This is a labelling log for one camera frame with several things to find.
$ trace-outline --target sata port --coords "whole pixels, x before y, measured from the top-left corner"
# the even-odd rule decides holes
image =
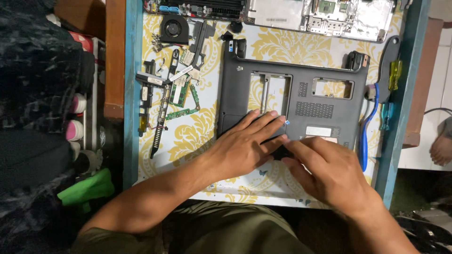
[[[168,6],[164,6],[164,5],[160,5],[159,10],[160,10],[160,11],[163,11],[163,12],[169,12],[169,11],[170,11],[170,9],[168,8]]]
[[[172,12],[172,13],[179,13],[179,7],[170,7],[170,8],[169,8],[169,12]]]

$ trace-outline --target tile floor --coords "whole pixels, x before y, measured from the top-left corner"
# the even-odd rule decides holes
[[[452,29],[443,29],[433,69],[432,82],[428,92],[425,110],[432,108],[452,109]],[[450,114],[444,111],[433,111],[424,116],[418,147],[403,149],[400,155],[399,168],[430,169],[452,171],[452,163],[445,167],[435,165],[430,158],[430,147],[438,133],[442,131],[443,121]]]

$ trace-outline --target hand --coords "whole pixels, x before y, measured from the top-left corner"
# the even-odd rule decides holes
[[[291,141],[285,146],[295,158],[282,161],[311,196],[352,218],[364,215],[366,209],[382,207],[353,151],[320,137]]]
[[[286,118],[280,116],[275,119],[278,113],[273,110],[251,123],[258,114],[258,109],[248,113],[202,155],[215,170],[216,181],[248,174],[265,162],[273,160],[269,154],[287,140],[287,135],[283,134],[261,144],[284,124]]]

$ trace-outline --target yellow floral tablecloth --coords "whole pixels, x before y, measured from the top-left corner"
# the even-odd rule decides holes
[[[166,59],[165,65],[169,67],[171,53],[175,47],[165,48],[156,53],[152,48],[152,34],[160,33],[159,27],[162,16],[144,14],[143,17],[143,60],[155,59],[157,66]],[[169,128],[164,131],[160,148],[154,159],[149,159],[149,152],[154,139],[154,131],[148,131],[140,138],[138,182],[156,174],[171,170],[174,167],[202,154],[215,141],[218,108],[217,98],[219,91],[220,61],[222,42],[219,37],[227,31],[227,22],[218,22],[215,36],[206,43],[205,65],[201,68],[202,78],[196,90],[199,96],[201,110],[195,114],[166,121]],[[402,13],[394,14],[387,38],[400,34],[402,26]],[[235,38],[247,39],[246,58],[287,62],[340,68],[345,54],[356,50],[366,53],[371,58],[367,83],[373,84],[378,78],[378,63],[384,43],[370,43],[347,39],[331,38],[321,35],[298,33],[279,29],[269,29],[244,24],[243,31]],[[259,79],[251,82],[249,108],[259,108],[262,97],[262,84]],[[344,87],[326,84],[321,91],[324,94],[340,96]],[[162,91],[154,89],[154,98],[150,110],[150,123],[156,125],[157,113],[160,108]],[[280,103],[278,96],[269,98],[268,109],[271,110]],[[193,96],[188,93],[184,108],[194,108]],[[367,101],[363,104],[361,116],[367,107],[372,108],[373,103]],[[168,113],[179,111],[173,105],[169,106]],[[378,130],[380,125],[379,110],[368,127],[369,158],[367,170],[364,173],[369,184],[375,171],[378,169],[376,158],[380,156],[380,140],[383,133]],[[326,208],[326,205],[316,201],[305,193],[283,163],[272,161],[254,170],[252,173],[233,179],[214,183],[193,196],[195,199],[216,200],[228,202],[245,202],[266,205],[279,205],[291,207]]]

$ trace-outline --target foot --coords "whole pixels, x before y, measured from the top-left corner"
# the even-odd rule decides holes
[[[430,148],[430,157],[436,165],[447,165],[452,160],[452,139],[441,134]]]

